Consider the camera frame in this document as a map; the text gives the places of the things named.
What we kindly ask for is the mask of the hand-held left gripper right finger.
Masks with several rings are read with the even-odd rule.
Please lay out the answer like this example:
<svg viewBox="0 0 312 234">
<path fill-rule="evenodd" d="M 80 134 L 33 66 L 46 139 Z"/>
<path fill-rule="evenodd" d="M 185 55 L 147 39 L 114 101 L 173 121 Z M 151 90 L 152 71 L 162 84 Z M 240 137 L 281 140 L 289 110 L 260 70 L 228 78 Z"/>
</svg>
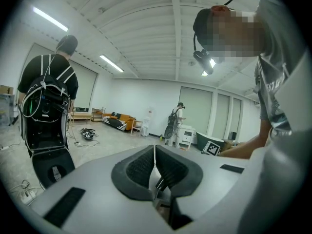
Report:
<svg viewBox="0 0 312 234">
<path fill-rule="evenodd" d="M 156 167 L 172 197 L 193 194 L 203 179 L 197 163 L 169 150 L 168 146 L 156 146 Z"/>
</svg>

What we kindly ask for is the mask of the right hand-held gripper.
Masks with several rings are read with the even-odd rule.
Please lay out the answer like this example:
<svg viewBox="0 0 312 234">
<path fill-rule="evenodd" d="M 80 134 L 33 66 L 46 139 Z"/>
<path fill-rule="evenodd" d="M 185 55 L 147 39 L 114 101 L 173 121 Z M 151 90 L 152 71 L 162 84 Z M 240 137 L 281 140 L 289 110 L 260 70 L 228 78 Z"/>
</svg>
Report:
<svg viewBox="0 0 312 234">
<path fill-rule="evenodd" d="M 208 141 L 201 153 L 206 154 L 206 155 L 211 155 L 211 156 L 218 156 L 219 151 L 220 151 L 219 145 L 211 141 Z"/>
</svg>

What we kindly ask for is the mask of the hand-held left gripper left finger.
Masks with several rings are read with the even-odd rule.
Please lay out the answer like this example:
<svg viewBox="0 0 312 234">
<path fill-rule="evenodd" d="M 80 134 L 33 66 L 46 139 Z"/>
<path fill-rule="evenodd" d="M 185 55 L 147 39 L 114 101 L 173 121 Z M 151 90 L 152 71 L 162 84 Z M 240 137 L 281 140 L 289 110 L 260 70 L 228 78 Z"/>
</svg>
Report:
<svg viewBox="0 0 312 234">
<path fill-rule="evenodd" d="M 154 146 L 149 145 L 118 162 L 111 172 L 112 182 L 129 199 L 153 200 L 149 181 L 154 165 Z"/>
</svg>

